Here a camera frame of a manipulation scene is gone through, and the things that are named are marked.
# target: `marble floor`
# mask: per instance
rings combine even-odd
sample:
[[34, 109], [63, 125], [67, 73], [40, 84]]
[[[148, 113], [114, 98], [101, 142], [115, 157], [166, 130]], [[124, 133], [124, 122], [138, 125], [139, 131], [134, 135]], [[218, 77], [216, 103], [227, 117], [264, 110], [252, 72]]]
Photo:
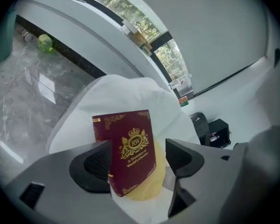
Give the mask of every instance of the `marble floor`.
[[41, 53], [36, 38], [27, 43], [14, 34], [13, 52], [0, 63], [1, 185], [46, 155], [52, 129], [93, 80], [59, 53]]

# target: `trees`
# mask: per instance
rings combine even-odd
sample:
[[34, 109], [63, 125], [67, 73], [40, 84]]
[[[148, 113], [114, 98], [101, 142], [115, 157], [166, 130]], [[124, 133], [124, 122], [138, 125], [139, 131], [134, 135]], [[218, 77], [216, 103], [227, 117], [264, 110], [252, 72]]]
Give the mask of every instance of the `trees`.
[[[128, 0], [96, 0], [103, 4], [118, 16], [128, 20], [139, 30], [145, 39], [150, 42], [160, 35], [159, 29], [150, 21], [150, 19], [131, 1]], [[187, 75], [187, 68], [182, 55], [177, 48], [174, 40], [170, 40], [165, 45], [155, 51], [159, 60], [169, 73], [172, 80]]]

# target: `white cloth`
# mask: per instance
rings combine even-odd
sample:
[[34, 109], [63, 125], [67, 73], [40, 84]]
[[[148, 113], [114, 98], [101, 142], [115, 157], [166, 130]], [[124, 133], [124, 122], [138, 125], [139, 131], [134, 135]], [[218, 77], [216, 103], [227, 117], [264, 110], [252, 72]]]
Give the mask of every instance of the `white cloth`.
[[94, 115], [146, 109], [150, 113], [153, 137], [164, 152], [165, 139], [200, 143], [191, 119], [182, 112], [176, 96], [160, 88], [154, 80], [108, 75], [89, 86], [52, 132], [47, 145], [50, 154], [95, 142]]
[[[164, 153], [167, 138], [200, 143], [191, 119], [182, 112], [174, 94], [161, 89], [150, 78], [108, 75], [94, 81], [76, 97], [49, 138], [49, 153], [95, 142], [94, 115], [137, 110], [149, 110], [153, 137]], [[165, 182], [172, 178], [175, 178], [173, 172], [167, 172]], [[140, 224], [167, 220], [172, 196], [173, 191], [163, 187], [157, 197], [139, 202], [118, 197], [112, 190], [113, 200]]]

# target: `plastic bottle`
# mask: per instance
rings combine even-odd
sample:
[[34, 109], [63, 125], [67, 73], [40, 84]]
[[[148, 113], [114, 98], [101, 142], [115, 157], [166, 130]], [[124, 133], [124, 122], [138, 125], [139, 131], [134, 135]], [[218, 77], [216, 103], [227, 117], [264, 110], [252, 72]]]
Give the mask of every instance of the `plastic bottle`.
[[22, 26], [15, 24], [15, 30], [23, 37], [25, 42], [30, 42], [33, 39], [32, 34]]
[[44, 53], [53, 52], [52, 40], [47, 34], [42, 34], [38, 38], [38, 47]]

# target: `black box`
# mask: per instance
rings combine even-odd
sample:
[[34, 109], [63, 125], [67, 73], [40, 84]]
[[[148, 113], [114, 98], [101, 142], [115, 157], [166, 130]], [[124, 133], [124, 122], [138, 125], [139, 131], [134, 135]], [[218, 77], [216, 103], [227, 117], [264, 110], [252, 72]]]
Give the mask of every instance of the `black box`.
[[230, 145], [229, 126], [221, 119], [208, 124], [211, 147], [225, 148]]

